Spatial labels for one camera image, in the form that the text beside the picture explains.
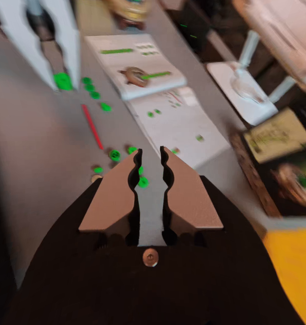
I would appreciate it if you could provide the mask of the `grey desk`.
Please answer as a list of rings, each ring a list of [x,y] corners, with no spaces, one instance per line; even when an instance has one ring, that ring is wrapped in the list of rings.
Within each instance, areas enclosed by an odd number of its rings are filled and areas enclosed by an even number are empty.
[[[0,34],[0,201],[17,287],[42,239],[58,217],[91,184],[93,165],[110,167],[107,149],[143,149],[150,184],[136,188],[143,246],[164,245],[163,167],[92,52],[84,46],[83,76],[90,76],[103,101],[102,112],[87,92],[54,92]],[[98,148],[81,104],[87,105],[104,150]]]

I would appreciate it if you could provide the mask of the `thin red rod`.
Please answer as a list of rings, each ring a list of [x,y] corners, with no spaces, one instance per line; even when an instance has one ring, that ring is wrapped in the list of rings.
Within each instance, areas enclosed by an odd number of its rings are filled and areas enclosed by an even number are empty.
[[[101,150],[104,150],[103,144],[102,144],[102,142],[101,142],[101,140],[100,140],[100,137],[99,137],[99,135],[98,135],[98,132],[97,132],[96,126],[95,126],[95,124],[94,124],[94,122],[93,122],[92,116],[91,116],[91,114],[90,114],[90,111],[89,111],[87,105],[85,105],[85,104],[81,104],[81,108],[82,108],[82,111],[83,111],[83,113],[84,113],[84,115],[85,115],[85,118],[86,118],[86,120],[87,120],[87,123],[88,123],[88,125],[89,125],[89,128],[90,128],[90,130],[91,130],[91,133],[92,133],[92,135],[94,136],[95,142],[96,142],[97,145],[98,145],[98,148],[101,149]]]

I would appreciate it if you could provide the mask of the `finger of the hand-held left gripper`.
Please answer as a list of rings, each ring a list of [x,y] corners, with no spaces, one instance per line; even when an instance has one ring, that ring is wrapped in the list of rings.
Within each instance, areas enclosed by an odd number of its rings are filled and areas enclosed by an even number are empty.
[[[41,80],[58,91],[49,62],[41,51],[40,41],[26,19],[25,5],[26,2],[21,0],[0,0],[2,30]]]
[[[42,0],[41,6],[53,21],[55,40],[61,49],[64,67],[73,88],[78,90],[81,79],[81,46],[72,5],[67,0]]]

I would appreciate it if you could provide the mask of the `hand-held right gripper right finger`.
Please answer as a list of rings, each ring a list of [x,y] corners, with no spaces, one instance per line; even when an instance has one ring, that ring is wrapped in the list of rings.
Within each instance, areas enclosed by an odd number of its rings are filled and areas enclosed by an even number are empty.
[[[224,225],[214,207],[200,175],[165,146],[160,147],[163,181],[167,185],[163,201],[162,237],[174,246],[182,235],[195,245],[205,246],[203,231],[223,230]]]

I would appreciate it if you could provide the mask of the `yellow plastic bin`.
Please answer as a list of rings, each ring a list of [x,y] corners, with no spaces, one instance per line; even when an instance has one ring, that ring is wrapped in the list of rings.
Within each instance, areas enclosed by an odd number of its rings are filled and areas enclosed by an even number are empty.
[[[262,241],[286,295],[306,324],[306,229],[269,231]]]

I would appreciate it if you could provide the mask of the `open instruction booklet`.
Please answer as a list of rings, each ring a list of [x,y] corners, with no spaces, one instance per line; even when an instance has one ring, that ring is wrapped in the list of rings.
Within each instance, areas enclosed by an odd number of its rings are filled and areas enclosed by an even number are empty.
[[[85,36],[85,41],[159,156],[165,146],[195,169],[230,147],[151,35]]]

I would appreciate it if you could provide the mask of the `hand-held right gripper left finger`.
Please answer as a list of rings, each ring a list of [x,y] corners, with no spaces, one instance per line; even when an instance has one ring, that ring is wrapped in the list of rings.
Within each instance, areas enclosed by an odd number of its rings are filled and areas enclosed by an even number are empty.
[[[119,162],[102,179],[79,225],[80,233],[99,233],[100,246],[112,235],[120,235],[127,246],[138,246],[140,208],[135,187],[142,166],[142,149]]]

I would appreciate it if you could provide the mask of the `green round toy brick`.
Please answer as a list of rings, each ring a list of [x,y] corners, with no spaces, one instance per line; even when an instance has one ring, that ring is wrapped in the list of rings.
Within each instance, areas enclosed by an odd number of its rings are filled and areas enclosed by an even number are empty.
[[[73,85],[68,74],[65,72],[59,72],[53,75],[54,81],[60,90],[72,91]]]

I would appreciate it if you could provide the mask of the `cluster of green round bricks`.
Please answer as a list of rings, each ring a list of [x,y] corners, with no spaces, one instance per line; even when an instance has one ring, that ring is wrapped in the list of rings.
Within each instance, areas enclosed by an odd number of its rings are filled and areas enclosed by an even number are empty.
[[[127,153],[130,155],[133,152],[137,151],[138,148],[134,147],[134,146],[130,146],[126,149]],[[109,152],[109,158],[114,161],[114,162],[119,162],[121,160],[121,153],[120,151],[113,149]],[[139,173],[139,182],[138,182],[138,186],[140,188],[147,188],[149,186],[149,181],[148,179],[143,176],[143,166],[140,166],[138,168],[138,173]]]

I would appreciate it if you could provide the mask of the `green bamboo brick model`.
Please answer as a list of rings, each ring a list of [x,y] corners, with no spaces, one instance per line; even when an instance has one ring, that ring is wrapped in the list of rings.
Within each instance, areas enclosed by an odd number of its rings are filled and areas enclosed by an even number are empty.
[[[147,16],[151,11],[151,0],[106,0],[104,2],[120,30],[126,30],[128,27],[145,29]]]

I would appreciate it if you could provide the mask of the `printed instruction sheet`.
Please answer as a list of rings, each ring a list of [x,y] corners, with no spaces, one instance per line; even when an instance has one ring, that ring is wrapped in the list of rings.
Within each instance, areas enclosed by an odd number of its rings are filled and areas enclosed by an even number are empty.
[[[306,89],[306,0],[232,3],[289,74]]]

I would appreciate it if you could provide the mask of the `black electronic box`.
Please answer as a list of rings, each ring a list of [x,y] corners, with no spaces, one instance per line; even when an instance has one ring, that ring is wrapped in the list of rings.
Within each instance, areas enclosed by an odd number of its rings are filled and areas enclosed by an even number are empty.
[[[199,54],[207,45],[210,21],[195,1],[186,1],[177,17],[177,24],[191,49]]]

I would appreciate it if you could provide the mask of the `black toy set box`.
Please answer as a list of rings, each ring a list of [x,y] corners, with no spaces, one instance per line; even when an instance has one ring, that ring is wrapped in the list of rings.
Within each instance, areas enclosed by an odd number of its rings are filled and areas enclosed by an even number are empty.
[[[285,108],[230,142],[268,216],[306,216],[306,107]]]

